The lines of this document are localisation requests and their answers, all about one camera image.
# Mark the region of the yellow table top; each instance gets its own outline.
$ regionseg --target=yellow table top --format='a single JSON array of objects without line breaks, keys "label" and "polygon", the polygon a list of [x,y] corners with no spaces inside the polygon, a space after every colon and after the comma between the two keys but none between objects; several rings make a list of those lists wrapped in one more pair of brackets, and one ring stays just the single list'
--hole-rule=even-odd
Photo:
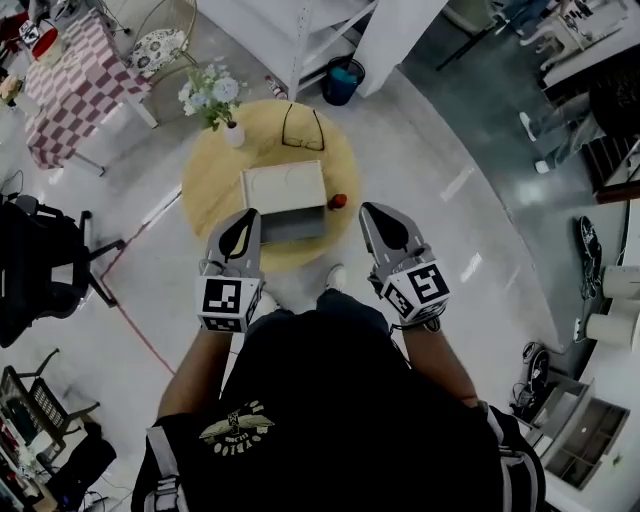
[{"label": "yellow table top", "polygon": [[[222,128],[205,130],[196,140],[184,170],[182,197],[196,236],[206,243],[211,229],[244,208],[240,173],[246,169],[320,160],[327,201],[346,194],[347,205],[326,210],[327,234],[319,238],[262,246],[260,268],[274,272],[295,268],[324,254],[342,236],[360,205],[360,177],[349,141],[329,119],[317,112],[325,140],[324,151],[282,145],[282,124],[291,105],[263,100],[241,105],[234,119],[245,129],[245,142],[233,149]],[[286,134],[303,141],[319,141],[318,125],[309,107],[294,104]]]}]

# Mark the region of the blue trash bin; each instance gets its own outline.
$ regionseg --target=blue trash bin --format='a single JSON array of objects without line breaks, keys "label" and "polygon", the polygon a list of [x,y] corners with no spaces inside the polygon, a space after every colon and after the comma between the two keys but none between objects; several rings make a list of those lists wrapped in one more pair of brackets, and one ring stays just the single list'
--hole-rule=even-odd
[{"label": "blue trash bin", "polygon": [[327,64],[327,76],[322,83],[322,95],[331,105],[345,105],[364,80],[362,64],[351,57],[337,57]]}]

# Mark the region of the white sneaker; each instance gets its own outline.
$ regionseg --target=white sneaker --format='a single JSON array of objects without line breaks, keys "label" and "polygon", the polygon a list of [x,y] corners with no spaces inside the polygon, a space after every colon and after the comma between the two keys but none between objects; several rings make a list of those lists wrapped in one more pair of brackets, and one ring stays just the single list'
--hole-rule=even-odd
[{"label": "white sneaker", "polygon": [[547,162],[544,160],[536,162],[536,171],[538,171],[538,174],[547,174],[550,170]]},{"label": "white sneaker", "polygon": [[509,24],[509,20],[505,20],[505,25],[502,25],[498,30],[495,31],[495,33],[493,35],[495,36],[499,36],[500,34],[502,34],[502,31],[507,28],[507,25]]},{"label": "white sneaker", "polygon": [[531,119],[529,118],[529,116],[525,112],[520,112],[518,114],[518,117],[520,117],[520,122],[522,123],[522,126],[524,126],[524,129],[527,131],[529,140],[531,142],[535,142],[536,140],[538,140],[536,139],[535,135],[531,132]]},{"label": "white sneaker", "polygon": [[329,271],[329,274],[327,274],[325,289],[329,290],[333,288],[334,290],[338,290],[339,292],[341,292],[345,289],[346,286],[347,269],[344,268],[344,265],[342,263],[338,263]]},{"label": "white sneaker", "polygon": [[262,290],[260,301],[256,306],[256,318],[273,313],[278,309],[282,309],[282,306],[273,298],[273,295],[266,290]]}]

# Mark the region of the eyeglasses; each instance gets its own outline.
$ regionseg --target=eyeglasses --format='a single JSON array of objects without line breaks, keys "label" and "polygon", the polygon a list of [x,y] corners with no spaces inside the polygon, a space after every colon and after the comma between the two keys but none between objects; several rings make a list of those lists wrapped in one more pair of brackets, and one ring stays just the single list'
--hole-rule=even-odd
[{"label": "eyeglasses", "polygon": [[285,136],[285,130],[287,128],[287,117],[289,117],[289,112],[293,108],[293,104],[289,105],[289,110],[287,110],[287,114],[284,116],[284,123],[282,124],[282,145],[283,146],[291,146],[293,148],[306,148],[311,151],[324,151],[324,133],[322,132],[322,126],[320,125],[320,120],[318,119],[318,114],[316,111],[313,111],[313,117],[316,118],[316,123],[318,124],[318,130],[320,130],[320,142],[318,141],[309,141],[305,142],[302,139],[297,139],[295,137]]}]

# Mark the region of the checkered tablecloth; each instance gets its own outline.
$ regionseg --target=checkered tablecloth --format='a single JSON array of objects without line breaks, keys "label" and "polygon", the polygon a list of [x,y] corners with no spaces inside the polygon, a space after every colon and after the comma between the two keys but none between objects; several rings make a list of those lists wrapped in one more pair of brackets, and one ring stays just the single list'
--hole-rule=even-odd
[{"label": "checkered tablecloth", "polygon": [[55,66],[34,62],[26,77],[26,94],[42,107],[26,123],[27,146],[41,169],[62,167],[127,94],[140,101],[151,90],[127,68],[95,9],[70,25],[62,39],[68,46]]}]

